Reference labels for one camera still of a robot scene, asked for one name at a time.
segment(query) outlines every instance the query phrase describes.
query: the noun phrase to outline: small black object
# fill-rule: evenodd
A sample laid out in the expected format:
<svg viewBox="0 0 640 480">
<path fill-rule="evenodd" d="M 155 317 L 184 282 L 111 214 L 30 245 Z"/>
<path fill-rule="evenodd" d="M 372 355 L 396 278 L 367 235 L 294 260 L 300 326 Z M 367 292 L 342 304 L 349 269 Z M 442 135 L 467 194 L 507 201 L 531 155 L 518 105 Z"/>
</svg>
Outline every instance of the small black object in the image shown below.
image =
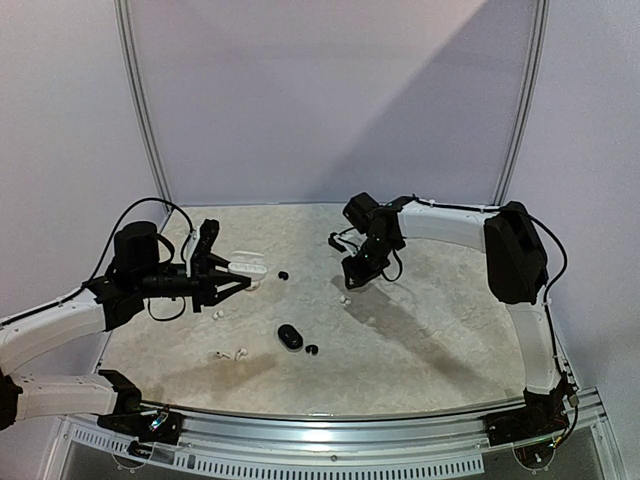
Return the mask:
<svg viewBox="0 0 640 480">
<path fill-rule="evenodd" d="M 302 335 L 300 335 L 298 331 L 288 323 L 281 325 L 280 328 L 278 328 L 278 338 L 283 345 L 287 347 L 287 350 L 291 350 L 292 352 L 297 352 L 304 344 Z"/>
</svg>

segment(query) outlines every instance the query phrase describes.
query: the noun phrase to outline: black joint housing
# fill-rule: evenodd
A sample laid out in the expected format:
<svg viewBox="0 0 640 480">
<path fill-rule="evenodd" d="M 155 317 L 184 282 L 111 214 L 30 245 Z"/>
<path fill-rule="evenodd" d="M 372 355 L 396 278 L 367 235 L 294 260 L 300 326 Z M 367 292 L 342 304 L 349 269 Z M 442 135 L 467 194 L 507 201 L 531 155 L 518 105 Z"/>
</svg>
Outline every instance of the black joint housing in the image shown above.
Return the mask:
<svg viewBox="0 0 640 480">
<path fill-rule="evenodd" d="M 484 238 L 489 288 L 502 303 L 536 303 L 547 283 L 547 253 L 527 210 L 509 202 L 485 221 Z"/>
<path fill-rule="evenodd" d="M 18 395 L 22 388 L 13 383 L 11 377 L 4 376 L 0 370 L 0 430 L 9 428 L 18 416 Z"/>
</svg>

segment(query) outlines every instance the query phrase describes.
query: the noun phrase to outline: white wall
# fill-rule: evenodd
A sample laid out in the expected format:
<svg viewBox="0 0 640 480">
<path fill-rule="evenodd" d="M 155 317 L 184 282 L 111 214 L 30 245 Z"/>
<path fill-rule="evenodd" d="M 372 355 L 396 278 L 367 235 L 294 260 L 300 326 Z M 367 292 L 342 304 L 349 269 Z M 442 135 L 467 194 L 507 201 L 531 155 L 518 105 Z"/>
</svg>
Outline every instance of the white wall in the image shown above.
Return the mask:
<svg viewBox="0 0 640 480">
<path fill-rule="evenodd" d="M 121 211 L 155 186 L 132 107 L 112 0 L 0 3 L 0 317 L 75 288 Z M 158 207 L 141 217 L 162 218 Z M 92 368 L 100 338 L 38 359 Z M 53 422 L 0 433 L 0 477 L 35 479 Z"/>
<path fill-rule="evenodd" d="M 640 478 L 639 19 L 635 0 L 551 2 L 509 191 L 566 244 L 569 270 L 553 293 L 553 314 L 582 385 L 600 391 L 634 479 Z"/>
<path fill-rule="evenodd" d="M 136 0 L 173 196 L 186 204 L 489 202 L 535 0 Z"/>
</svg>

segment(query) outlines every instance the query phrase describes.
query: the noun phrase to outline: perforated metal edge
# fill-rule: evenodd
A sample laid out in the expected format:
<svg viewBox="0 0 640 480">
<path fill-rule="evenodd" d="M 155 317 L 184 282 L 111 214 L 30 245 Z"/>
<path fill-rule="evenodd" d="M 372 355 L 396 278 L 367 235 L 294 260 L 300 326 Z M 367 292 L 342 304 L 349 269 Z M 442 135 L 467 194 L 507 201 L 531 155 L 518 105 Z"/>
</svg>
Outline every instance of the perforated metal edge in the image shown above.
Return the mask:
<svg viewBox="0 0 640 480">
<path fill-rule="evenodd" d="M 71 438 L 74 442 L 140 462 L 140 459 L 126 453 L 129 444 L 129 439 L 126 437 L 111 435 L 97 428 L 80 425 L 75 425 L 72 432 Z M 172 461 L 162 463 L 152 459 L 148 461 L 149 464 L 224 479 L 439 480 L 484 473 L 482 455 L 479 454 L 392 466 L 275 466 L 267 463 L 215 458 L 195 449 L 190 449 L 189 452 L 173 451 L 173 455 L 166 455 L 170 447 L 162 446 L 159 448 L 163 450 L 164 455 L 162 456 L 172 458 Z M 333 457 L 333 459 L 334 463 L 338 462 L 337 457 Z"/>
<path fill-rule="evenodd" d="M 595 424 L 606 430 L 608 419 L 597 391 L 581 391 L 579 398 L 580 420 L 577 428 L 594 428 Z M 280 471 L 283 472 L 282 480 L 286 480 L 287 472 L 289 480 L 305 480 L 305 472 L 306 480 L 311 480 L 310 472 L 314 472 L 313 480 L 325 480 L 324 472 L 327 473 L 326 480 L 349 480 L 349 473 L 351 480 L 356 480 L 356 472 L 357 480 L 387 480 L 386 472 L 389 472 L 389 480 L 457 478 L 472 475 L 471 472 L 458 474 L 456 464 L 459 462 L 463 462 L 460 465 L 464 464 L 466 470 L 464 462 L 467 460 L 482 458 L 481 455 L 491 451 L 511 448 L 509 445 L 489 446 L 482 417 L 490 412 L 507 411 L 520 405 L 521 402 L 515 401 L 488 409 L 438 416 L 370 420 L 248 418 L 179 410 L 186 416 L 180 443 L 176 447 L 156 444 L 152 464 L 230 479 L 242 478 L 238 475 L 245 475 L 245 467 L 254 469 L 253 473 L 249 471 L 252 475 L 255 475 L 256 468 L 262 468 L 265 479 L 261 478 L 260 473 L 259 480 L 280 480 Z M 94 436 L 102 436 L 102 440 L 98 437 L 83 438 L 83 434 L 76 434 L 76 431 L 88 431 Z M 603 465 L 603 470 L 609 472 L 606 478 L 625 478 L 619 465 L 611 461 L 612 456 L 603 454 L 615 452 L 615 442 L 609 444 L 609 436 L 600 436 L 603 438 L 596 442 L 596 447 L 601 462 L 610 464 Z M 131 437 L 97 427 L 95 416 L 66 417 L 43 478 L 60 478 L 69 447 L 74 442 L 139 461 L 128 457 L 123 451 L 126 450 L 124 445 L 132 440 Z M 217 472 L 223 473 L 209 474 L 209 468 L 216 472 L 216 465 L 221 465 Z M 227 465 L 229 477 L 224 476 Z M 434 476 L 434 472 L 440 475 L 439 465 L 443 465 L 442 475 L 445 476 Z M 445 465 L 449 466 L 449 477 L 446 476 Z M 432 468 L 431 477 L 427 476 L 428 467 Z M 322 476 L 316 476 L 315 472 L 321 472 Z"/>
</svg>

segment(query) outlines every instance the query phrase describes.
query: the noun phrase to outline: white backdrop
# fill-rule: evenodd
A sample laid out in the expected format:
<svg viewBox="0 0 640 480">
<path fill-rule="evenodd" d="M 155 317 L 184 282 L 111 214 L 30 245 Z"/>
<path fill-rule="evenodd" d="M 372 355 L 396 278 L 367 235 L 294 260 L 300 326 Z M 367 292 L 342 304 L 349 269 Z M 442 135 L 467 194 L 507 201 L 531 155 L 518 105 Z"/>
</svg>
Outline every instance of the white backdrop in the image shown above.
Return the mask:
<svg viewBox="0 0 640 480">
<path fill-rule="evenodd" d="M 565 243 L 551 309 L 582 386 L 598 387 L 630 480 L 640 478 L 638 18 L 635 0 L 551 3 L 509 190 Z"/>
<path fill-rule="evenodd" d="M 85 280 L 128 204 L 154 195 L 112 0 L 0 3 L 0 317 Z M 139 218 L 162 210 L 141 207 Z M 25 366 L 88 373 L 103 338 Z M 0 432 L 0 478 L 42 478 L 55 419 Z"/>
<path fill-rule="evenodd" d="M 490 202 L 535 3 L 131 2 L 174 198 Z"/>
</svg>

